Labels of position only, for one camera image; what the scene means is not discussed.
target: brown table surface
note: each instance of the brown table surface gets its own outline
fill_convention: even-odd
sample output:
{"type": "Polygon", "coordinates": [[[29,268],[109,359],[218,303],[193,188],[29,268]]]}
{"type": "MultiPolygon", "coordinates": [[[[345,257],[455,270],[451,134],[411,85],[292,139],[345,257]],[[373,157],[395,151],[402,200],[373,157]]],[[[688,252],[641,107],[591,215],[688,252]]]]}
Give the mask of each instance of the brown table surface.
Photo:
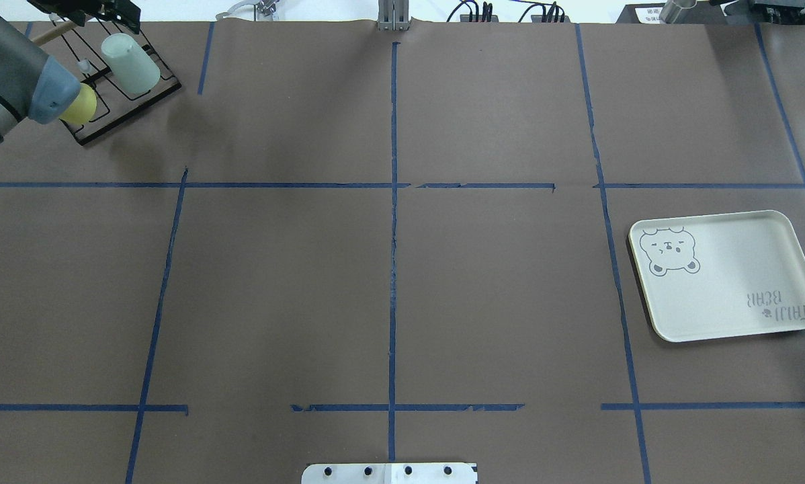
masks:
{"type": "Polygon", "coordinates": [[[805,27],[144,30],[181,91],[0,147],[0,483],[805,484],[805,331],[667,343],[626,244],[805,252],[805,27]]]}

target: blue tape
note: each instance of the blue tape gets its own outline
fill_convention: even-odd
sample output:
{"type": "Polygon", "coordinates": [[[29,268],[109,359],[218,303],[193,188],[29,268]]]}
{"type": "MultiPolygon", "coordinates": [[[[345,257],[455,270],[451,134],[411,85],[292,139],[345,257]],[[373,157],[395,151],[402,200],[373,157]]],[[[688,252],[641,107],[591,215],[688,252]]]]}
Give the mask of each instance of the blue tape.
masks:
{"type": "Polygon", "coordinates": [[[596,184],[595,189],[803,190],[804,184],[596,184]]]}
{"type": "Polygon", "coordinates": [[[173,216],[173,227],[169,233],[169,247],[167,248],[167,259],[163,266],[163,279],[161,281],[161,291],[157,297],[157,310],[155,312],[155,324],[151,330],[151,343],[149,344],[149,356],[145,362],[145,375],[142,378],[142,391],[139,397],[139,408],[136,412],[136,423],[134,425],[134,436],[131,443],[131,454],[128,457],[128,469],[125,476],[126,484],[133,481],[133,471],[136,465],[136,453],[139,450],[139,438],[142,433],[142,419],[144,419],[146,407],[145,403],[149,397],[149,385],[151,383],[151,370],[155,363],[155,352],[157,350],[157,337],[161,331],[161,318],[163,316],[163,298],[167,293],[169,283],[169,270],[173,263],[173,248],[175,247],[175,234],[179,229],[179,218],[181,218],[181,205],[184,203],[185,185],[187,184],[187,168],[181,175],[181,187],[179,188],[179,198],[175,203],[175,215],[173,216]]]}
{"type": "Polygon", "coordinates": [[[208,56],[212,53],[212,38],[214,37],[214,22],[208,22],[208,37],[206,38],[206,53],[202,58],[202,73],[200,73],[200,86],[196,89],[198,95],[202,95],[206,88],[206,70],[208,69],[208,56]]]}
{"type": "Polygon", "coordinates": [[[422,184],[419,189],[548,189],[555,184],[422,184]]]}
{"type": "Polygon", "coordinates": [[[781,123],[783,123],[784,130],[786,130],[786,134],[788,135],[790,150],[792,150],[794,154],[794,159],[796,160],[796,166],[798,166],[798,168],[800,169],[800,177],[802,177],[802,183],[805,186],[805,165],[803,165],[800,150],[796,146],[796,140],[794,139],[794,132],[790,128],[790,121],[788,120],[788,115],[786,111],[784,111],[784,105],[781,103],[781,96],[779,95],[778,86],[776,85],[776,77],[773,76],[773,71],[772,68],[770,67],[770,59],[767,58],[767,49],[764,45],[764,36],[761,33],[761,26],[759,24],[755,24],[755,37],[758,39],[758,49],[761,52],[761,59],[762,61],[764,61],[764,69],[767,73],[767,78],[770,79],[770,87],[773,91],[773,98],[776,100],[776,106],[778,107],[779,115],[781,116],[781,123]]]}
{"type": "MultiPolygon", "coordinates": [[[[397,184],[398,187],[408,187],[409,184],[397,184]]],[[[194,181],[187,184],[190,189],[392,189],[393,184],[329,184],[318,181],[317,183],[249,183],[246,181],[234,181],[234,183],[219,183],[219,181],[194,181]]]]}
{"type": "Polygon", "coordinates": [[[0,189],[172,189],[181,184],[153,181],[0,181],[0,189]]]}
{"type": "Polygon", "coordinates": [[[381,403],[320,404],[307,405],[307,407],[289,405],[289,408],[292,408],[292,411],[388,411],[388,406],[381,403]]]}
{"type": "Polygon", "coordinates": [[[397,411],[518,411],[523,403],[398,404],[397,411]]]}
{"type": "MultiPolygon", "coordinates": [[[[411,184],[396,184],[406,188],[411,184]]],[[[390,189],[393,184],[288,183],[288,181],[191,181],[188,189],[390,189]]],[[[0,189],[178,189],[177,181],[0,181],[0,189]]]]}
{"type": "Polygon", "coordinates": [[[587,121],[591,130],[591,146],[593,147],[593,157],[597,162],[597,179],[599,181],[599,198],[603,206],[603,218],[605,221],[605,236],[609,243],[609,256],[611,256],[611,275],[614,278],[615,289],[618,291],[618,303],[620,304],[621,327],[624,330],[624,354],[626,355],[627,373],[630,377],[630,392],[632,393],[633,413],[636,417],[636,435],[638,438],[638,450],[642,460],[642,475],[645,484],[650,484],[650,466],[648,464],[648,446],[644,438],[644,425],[642,425],[642,410],[639,406],[638,386],[636,385],[636,368],[632,359],[632,346],[630,343],[630,329],[626,322],[626,308],[624,307],[624,289],[621,288],[620,272],[618,271],[618,255],[615,250],[614,235],[611,230],[611,218],[609,217],[608,198],[605,193],[605,175],[603,173],[602,160],[599,156],[597,147],[597,137],[593,132],[593,102],[591,102],[591,89],[587,80],[587,67],[585,65],[585,50],[581,40],[581,28],[575,24],[575,36],[579,47],[579,64],[581,66],[581,81],[585,91],[585,104],[587,105],[587,121]]]}
{"type": "MultiPolygon", "coordinates": [[[[805,401],[709,401],[684,403],[643,403],[642,410],[805,410],[805,401]]],[[[633,410],[631,403],[604,403],[601,410],[633,410]]]]}
{"type": "MultiPolygon", "coordinates": [[[[324,404],[324,405],[289,405],[292,411],[389,411],[390,406],[381,403],[365,404],[324,404]]],[[[525,407],[523,403],[399,403],[394,411],[518,411],[525,407]]]]}
{"type": "MultiPolygon", "coordinates": [[[[86,405],[74,403],[0,403],[0,411],[138,411],[140,405],[86,405]]],[[[184,413],[187,405],[145,405],[145,411],[184,413]]]]}
{"type": "Polygon", "coordinates": [[[390,337],[388,339],[388,462],[396,460],[396,60],[399,42],[390,50],[390,337]]]}

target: bear illustration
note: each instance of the bear illustration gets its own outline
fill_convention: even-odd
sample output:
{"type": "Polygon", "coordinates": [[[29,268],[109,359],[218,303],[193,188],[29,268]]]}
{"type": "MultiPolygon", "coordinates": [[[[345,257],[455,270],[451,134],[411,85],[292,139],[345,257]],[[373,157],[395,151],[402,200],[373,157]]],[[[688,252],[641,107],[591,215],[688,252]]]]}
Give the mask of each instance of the bear illustration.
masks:
{"type": "Polygon", "coordinates": [[[695,259],[695,238],[684,227],[644,231],[639,244],[650,260],[650,271],[654,276],[664,276],[669,270],[694,274],[701,269],[701,264],[695,259]]]}

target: white tray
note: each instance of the white tray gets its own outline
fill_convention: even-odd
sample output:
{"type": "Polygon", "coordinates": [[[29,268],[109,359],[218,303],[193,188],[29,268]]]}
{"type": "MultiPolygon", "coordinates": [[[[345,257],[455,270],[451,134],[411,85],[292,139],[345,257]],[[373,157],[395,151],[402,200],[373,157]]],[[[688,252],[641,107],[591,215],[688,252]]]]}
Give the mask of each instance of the white tray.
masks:
{"type": "Polygon", "coordinates": [[[664,340],[805,329],[805,256],[780,212],[642,220],[630,246],[664,340]]]}

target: metal clamp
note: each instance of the metal clamp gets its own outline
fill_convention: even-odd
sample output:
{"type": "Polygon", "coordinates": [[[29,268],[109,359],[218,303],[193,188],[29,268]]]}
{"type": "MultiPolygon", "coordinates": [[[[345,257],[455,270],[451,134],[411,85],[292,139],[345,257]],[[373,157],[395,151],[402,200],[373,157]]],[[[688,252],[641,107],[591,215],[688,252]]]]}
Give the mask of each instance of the metal clamp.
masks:
{"type": "Polygon", "coordinates": [[[409,30],[409,0],[378,0],[379,30],[409,30]]]}
{"type": "Polygon", "coordinates": [[[262,16],[271,16],[277,11],[277,2],[279,0],[260,0],[256,3],[256,10],[262,13],[262,16]]]}

